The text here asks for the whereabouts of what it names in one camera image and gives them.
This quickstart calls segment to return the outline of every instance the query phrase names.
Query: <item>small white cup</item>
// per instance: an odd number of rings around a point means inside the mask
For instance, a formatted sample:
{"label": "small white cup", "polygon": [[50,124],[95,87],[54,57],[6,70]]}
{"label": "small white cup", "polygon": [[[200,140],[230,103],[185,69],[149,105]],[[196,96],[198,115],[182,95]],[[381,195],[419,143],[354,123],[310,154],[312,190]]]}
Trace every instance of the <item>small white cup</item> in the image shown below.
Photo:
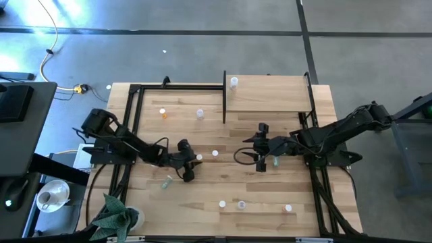
{"label": "small white cup", "polygon": [[231,78],[231,84],[229,85],[229,87],[231,89],[235,89],[235,88],[237,88],[237,85],[238,85],[238,78],[232,77]]}
{"label": "small white cup", "polygon": [[292,206],[291,205],[285,205],[283,207],[283,209],[284,209],[285,212],[291,212],[292,211]]}
{"label": "small white cup", "polygon": [[219,202],[219,207],[221,209],[223,209],[226,205],[227,205],[227,202],[225,202],[224,200],[222,200],[222,201]]}
{"label": "small white cup", "polygon": [[204,111],[202,109],[199,109],[198,111],[196,111],[196,117],[198,119],[203,119],[204,118]]}
{"label": "small white cup", "polygon": [[237,208],[240,209],[240,210],[245,209],[246,208],[246,203],[244,201],[239,201],[237,203]]}
{"label": "small white cup", "polygon": [[57,204],[59,199],[51,192],[42,192],[38,197],[38,202],[42,205],[42,209],[48,209],[49,206]]}

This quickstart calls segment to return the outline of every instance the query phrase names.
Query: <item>wooden tabletop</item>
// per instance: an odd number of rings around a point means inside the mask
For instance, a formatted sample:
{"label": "wooden tabletop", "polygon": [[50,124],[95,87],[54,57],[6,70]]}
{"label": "wooden tabletop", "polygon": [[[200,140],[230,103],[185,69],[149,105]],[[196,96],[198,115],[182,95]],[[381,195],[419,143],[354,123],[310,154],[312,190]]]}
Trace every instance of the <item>wooden tabletop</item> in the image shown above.
{"label": "wooden tabletop", "polygon": [[[111,89],[107,108],[120,121],[124,116],[129,85],[114,83]],[[320,126],[334,122],[336,116],[330,87],[315,85],[313,93]],[[142,209],[145,222],[131,235],[318,236],[311,177],[302,157],[280,157],[279,167],[274,167],[272,157],[268,157],[266,173],[256,172],[253,165],[240,165],[232,159],[236,149],[250,146],[242,140],[257,132],[259,122],[269,124],[268,137],[287,136],[300,129],[298,114],[229,111],[226,124],[222,124],[221,104],[222,94],[218,90],[145,91],[138,137],[151,143],[166,136],[171,153],[177,152],[177,143],[186,138],[195,154],[202,154],[204,163],[194,169],[195,180],[190,183],[179,179],[172,168],[152,167],[142,161],[135,164],[126,205]],[[166,119],[159,113],[161,108],[166,110]],[[204,111],[204,119],[196,118],[197,109]],[[217,157],[212,156],[213,150],[219,152]],[[89,185],[96,170],[92,170]],[[90,200],[91,219],[104,204],[103,193],[108,193],[112,170],[113,166],[107,165],[96,179]],[[329,167],[328,170],[335,204],[361,232],[350,178],[340,168]],[[173,182],[167,189],[162,189],[168,175]],[[221,200],[227,203],[224,209],[219,208]],[[237,209],[239,200],[246,202],[244,210]],[[78,230],[85,227],[86,203],[85,198]],[[292,206],[289,213],[283,211],[286,204]],[[330,230],[327,208],[323,207],[323,210]]]}

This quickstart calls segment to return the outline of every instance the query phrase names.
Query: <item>small bottle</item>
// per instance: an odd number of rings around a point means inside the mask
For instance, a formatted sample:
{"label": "small bottle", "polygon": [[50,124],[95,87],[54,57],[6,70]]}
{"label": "small bottle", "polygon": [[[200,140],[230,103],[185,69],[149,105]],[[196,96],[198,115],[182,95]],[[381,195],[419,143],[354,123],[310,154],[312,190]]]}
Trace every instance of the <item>small bottle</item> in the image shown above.
{"label": "small bottle", "polygon": [[167,114],[166,114],[166,110],[164,108],[159,110],[159,113],[162,114],[162,118],[163,119],[167,119]]}
{"label": "small bottle", "polygon": [[279,166],[279,156],[273,157],[273,166],[278,167]]}
{"label": "small bottle", "polygon": [[219,202],[219,207],[221,209],[223,209],[226,205],[227,205],[227,202],[225,202],[224,200],[222,200],[222,201]]}
{"label": "small bottle", "polygon": [[292,206],[291,205],[285,205],[285,206],[283,206],[283,210],[285,212],[291,212],[292,211]]}
{"label": "small bottle", "polygon": [[240,209],[240,210],[245,209],[246,208],[246,203],[244,201],[239,201],[237,203],[237,208]]}
{"label": "small bottle", "polygon": [[167,189],[167,187],[171,184],[171,182],[173,181],[173,178],[168,175],[167,179],[165,179],[165,181],[163,181],[162,183],[162,189]]}
{"label": "small bottle", "polygon": [[238,85],[238,78],[232,77],[231,78],[231,84],[229,85],[229,88],[231,90],[235,90],[237,88],[237,85]]}
{"label": "small bottle", "polygon": [[196,118],[204,119],[204,111],[202,109],[199,109],[198,111],[196,111]]}

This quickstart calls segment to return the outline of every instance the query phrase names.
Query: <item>black robotic arm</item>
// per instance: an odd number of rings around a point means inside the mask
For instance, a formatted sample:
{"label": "black robotic arm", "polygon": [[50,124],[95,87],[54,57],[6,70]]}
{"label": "black robotic arm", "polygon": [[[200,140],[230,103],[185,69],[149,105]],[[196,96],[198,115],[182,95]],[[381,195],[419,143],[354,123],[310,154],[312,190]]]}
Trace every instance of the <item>black robotic arm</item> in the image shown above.
{"label": "black robotic arm", "polygon": [[[139,156],[144,162],[159,167],[172,167],[176,171],[183,167],[185,172],[182,179],[185,182],[194,179],[192,169],[201,163],[192,162],[196,155],[186,139],[178,142],[178,153],[168,153],[168,138],[161,138],[154,144],[147,144],[131,133],[126,126],[120,124],[114,114],[102,109],[93,109],[81,128],[82,131],[77,129],[75,131],[83,133],[87,138],[103,140],[107,144],[107,146],[83,148],[91,155],[108,153],[131,161],[135,161]],[[167,141],[167,146],[158,144],[162,140]]]}
{"label": "black robotic arm", "polygon": [[[234,153],[234,160],[243,165],[256,165],[256,170],[265,172],[265,158],[269,155],[312,156],[318,163],[324,156],[338,153],[344,157],[349,164],[362,159],[361,155],[340,149],[340,145],[345,141],[363,133],[364,131],[382,131],[390,128],[391,116],[383,105],[372,102],[368,105],[357,107],[344,119],[335,121],[322,128],[311,127],[290,133],[290,136],[277,136],[268,139],[267,133],[269,126],[264,123],[259,124],[259,131],[252,138],[243,142],[252,142],[252,148],[241,148]],[[253,162],[239,161],[236,155],[243,150],[253,149],[255,153],[243,152],[251,156]]]}

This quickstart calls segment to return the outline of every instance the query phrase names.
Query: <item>gray floor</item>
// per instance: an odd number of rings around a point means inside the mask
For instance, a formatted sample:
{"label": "gray floor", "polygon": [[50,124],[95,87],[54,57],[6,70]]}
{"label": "gray floor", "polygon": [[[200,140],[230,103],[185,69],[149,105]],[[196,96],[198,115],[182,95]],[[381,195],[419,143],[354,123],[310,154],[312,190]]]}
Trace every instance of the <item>gray floor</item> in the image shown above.
{"label": "gray floor", "polygon": [[[49,1],[59,26],[147,30],[299,30],[295,0]],[[432,1],[303,0],[310,31],[432,31]],[[10,0],[0,26],[51,26],[36,1]],[[53,35],[0,34],[0,68],[38,73]],[[339,118],[376,100],[393,113],[432,91],[430,38],[312,38],[320,84],[330,84]],[[46,65],[62,86],[87,83],[104,98],[113,82],[221,82],[229,74],[301,75],[307,71],[301,37],[61,35]],[[54,101],[37,152],[75,149],[93,107],[91,94]],[[348,143],[364,156],[353,166],[364,232],[432,240],[432,196],[397,200],[402,160],[390,131],[365,133]]]}

